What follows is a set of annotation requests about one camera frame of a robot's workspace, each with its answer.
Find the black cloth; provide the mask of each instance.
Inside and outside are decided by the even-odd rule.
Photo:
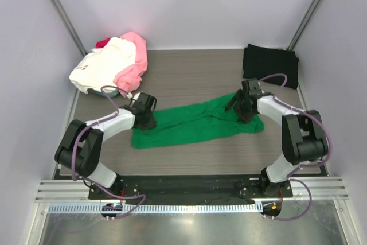
[[[245,79],[266,77],[283,73],[288,77],[286,87],[298,86],[298,61],[295,52],[247,45],[243,55],[243,77]],[[272,77],[267,83],[282,85],[283,77]]]

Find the white cloth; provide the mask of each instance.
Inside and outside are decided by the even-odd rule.
[[[70,81],[83,93],[88,89],[101,91],[104,85],[116,86],[117,73],[135,63],[136,46],[127,40],[113,37],[104,48],[93,49],[71,72]]]

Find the pink cloth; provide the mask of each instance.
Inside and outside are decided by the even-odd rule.
[[[130,41],[136,46],[135,64],[126,67],[120,71],[114,78],[114,83],[127,92],[132,92],[140,86],[142,75],[148,67],[147,46],[145,40],[135,32],[128,32],[120,36],[123,40]],[[99,41],[97,48],[104,47],[110,39]],[[120,91],[121,95],[126,98],[126,94]]]

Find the green cloth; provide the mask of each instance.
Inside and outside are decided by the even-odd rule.
[[[137,149],[157,146],[174,146],[229,137],[238,133],[256,133],[264,123],[255,115],[248,123],[237,121],[231,108],[224,111],[233,94],[208,102],[154,111],[157,126],[153,129],[134,129],[131,144]]]

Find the white ruler strip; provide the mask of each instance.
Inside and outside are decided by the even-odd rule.
[[[51,203],[48,213],[119,213],[131,210],[134,205],[122,205],[121,211],[102,211],[106,203]],[[226,206],[160,206],[141,205],[133,213],[230,213],[230,212],[262,212],[261,202],[252,205]]]

